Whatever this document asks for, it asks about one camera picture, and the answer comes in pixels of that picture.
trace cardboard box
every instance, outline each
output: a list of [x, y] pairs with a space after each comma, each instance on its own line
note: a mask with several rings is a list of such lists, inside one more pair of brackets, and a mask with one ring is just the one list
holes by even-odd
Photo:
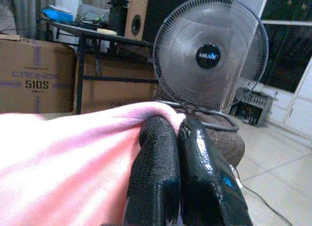
[[[153, 67], [142, 62], [130, 62], [116, 58], [104, 58], [102, 75], [107, 77], [128, 77], [156, 79]], [[95, 57], [85, 57], [84, 74], [94, 76]], [[125, 104], [150, 101], [155, 90], [154, 83], [83, 81], [82, 112], [88, 113]]]
[[2, 37], [0, 113], [73, 110], [74, 51], [60, 43]]

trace tiled floor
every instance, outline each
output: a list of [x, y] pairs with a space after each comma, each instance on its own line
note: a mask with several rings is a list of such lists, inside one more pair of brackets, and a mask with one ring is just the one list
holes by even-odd
[[[312, 150], [269, 127], [239, 122], [246, 152], [238, 165], [243, 183], [294, 226], [312, 226]], [[255, 226], [283, 226], [257, 196], [242, 189]]]

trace black table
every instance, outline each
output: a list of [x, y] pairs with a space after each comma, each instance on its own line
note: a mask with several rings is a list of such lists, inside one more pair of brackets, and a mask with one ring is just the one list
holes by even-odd
[[[79, 64], [78, 64], [78, 85], [77, 85], [77, 94], [76, 94], [76, 114], [81, 114], [81, 103], [82, 103], [82, 88], [83, 88], [83, 80], [91, 80], [91, 81], [118, 81], [118, 82], [136, 82], [136, 83], [157, 83], [157, 80], [151, 79], [136, 79], [136, 78], [121, 78], [121, 77], [105, 77], [101, 75], [101, 67], [100, 67], [100, 52], [99, 52], [99, 44], [97, 40], [104, 41], [113, 41], [118, 43], [124, 43], [135, 46], [143, 46], [147, 48], [153, 48], [153, 43], [147, 41], [139, 41], [133, 40], [122, 36], [116, 35], [107, 35], [101, 32], [97, 32], [90, 29], [85, 29], [81, 27], [76, 27], [68, 24], [47, 21], [47, 33], [49, 30], [49, 25], [56, 27], [58, 30], [63, 30], [72, 34], [75, 37], [79, 37], [79, 45], [78, 45], [78, 56], [79, 56]], [[84, 57], [86, 51], [86, 42], [87, 39], [92, 40], [92, 44], [94, 47], [94, 53], [96, 55], [96, 76], [84, 75]]]

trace fan motor hub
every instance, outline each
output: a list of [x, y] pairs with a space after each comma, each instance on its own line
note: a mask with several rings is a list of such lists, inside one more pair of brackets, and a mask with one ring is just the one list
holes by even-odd
[[205, 69], [214, 68], [220, 61], [221, 52], [214, 44], [201, 46], [196, 53], [197, 64]]

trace wooden speaker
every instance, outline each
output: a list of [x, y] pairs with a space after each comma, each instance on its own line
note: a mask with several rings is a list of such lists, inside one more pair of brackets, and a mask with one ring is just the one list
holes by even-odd
[[187, 0], [130, 0], [125, 36], [154, 42], [163, 20]]

